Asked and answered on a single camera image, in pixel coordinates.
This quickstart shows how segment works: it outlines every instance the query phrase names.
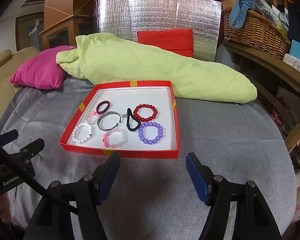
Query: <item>red pillow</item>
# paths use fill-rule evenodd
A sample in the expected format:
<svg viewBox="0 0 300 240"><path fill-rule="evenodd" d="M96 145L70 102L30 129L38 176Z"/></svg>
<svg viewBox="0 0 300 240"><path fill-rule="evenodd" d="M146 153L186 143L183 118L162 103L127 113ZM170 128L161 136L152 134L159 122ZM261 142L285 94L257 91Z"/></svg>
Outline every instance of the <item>red pillow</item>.
<svg viewBox="0 0 300 240"><path fill-rule="evenodd" d="M186 57L193 57L192 29L137 32L138 43L152 45Z"/></svg>

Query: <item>human hand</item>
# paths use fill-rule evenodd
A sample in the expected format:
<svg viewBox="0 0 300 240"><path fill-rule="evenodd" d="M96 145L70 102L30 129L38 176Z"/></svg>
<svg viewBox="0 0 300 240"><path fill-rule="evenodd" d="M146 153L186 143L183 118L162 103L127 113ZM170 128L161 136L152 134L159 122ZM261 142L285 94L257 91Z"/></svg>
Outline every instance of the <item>human hand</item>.
<svg viewBox="0 0 300 240"><path fill-rule="evenodd" d="M4 223L11 220L10 205L6 194L0 196L0 218Z"/></svg>

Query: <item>beige chair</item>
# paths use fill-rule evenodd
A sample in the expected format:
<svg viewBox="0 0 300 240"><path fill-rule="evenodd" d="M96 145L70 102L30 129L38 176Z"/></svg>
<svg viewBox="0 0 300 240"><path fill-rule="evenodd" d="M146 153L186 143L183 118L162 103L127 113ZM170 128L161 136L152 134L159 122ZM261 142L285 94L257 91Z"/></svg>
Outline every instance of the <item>beige chair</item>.
<svg viewBox="0 0 300 240"><path fill-rule="evenodd" d="M34 47L13 54L10 49L0 52L0 116L19 88L19 85L11 84L8 80L22 63L39 53Z"/></svg>

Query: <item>yellow tape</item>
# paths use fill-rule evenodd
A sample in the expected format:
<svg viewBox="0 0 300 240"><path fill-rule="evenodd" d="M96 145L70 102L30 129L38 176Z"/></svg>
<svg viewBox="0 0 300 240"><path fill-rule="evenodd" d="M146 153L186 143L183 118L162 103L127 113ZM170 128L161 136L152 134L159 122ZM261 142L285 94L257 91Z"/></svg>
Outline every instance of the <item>yellow tape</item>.
<svg viewBox="0 0 300 240"><path fill-rule="evenodd" d="M130 86L131 87L137 87L138 86L138 81L130 81Z"/></svg>
<svg viewBox="0 0 300 240"><path fill-rule="evenodd" d="M79 106L79 109L80 109L81 112L82 112L85 108L86 108L86 107L84 106L83 103Z"/></svg>
<svg viewBox="0 0 300 240"><path fill-rule="evenodd" d="M112 149L102 149L102 151L104 152L104 154L109 157L111 155L111 153L113 152Z"/></svg>
<svg viewBox="0 0 300 240"><path fill-rule="evenodd" d="M172 103L172 110L174 111L174 108L176 107L176 100L173 100L173 103Z"/></svg>

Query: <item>brown curtain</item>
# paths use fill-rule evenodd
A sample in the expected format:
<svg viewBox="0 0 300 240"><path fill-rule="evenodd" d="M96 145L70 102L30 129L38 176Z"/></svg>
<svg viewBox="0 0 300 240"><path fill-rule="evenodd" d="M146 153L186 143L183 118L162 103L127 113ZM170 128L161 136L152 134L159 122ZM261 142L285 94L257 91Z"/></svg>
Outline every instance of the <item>brown curtain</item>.
<svg viewBox="0 0 300 240"><path fill-rule="evenodd" d="M29 28L34 28L37 19L43 21L43 12L23 15L16 18L16 47L17 51L30 47Z"/></svg>

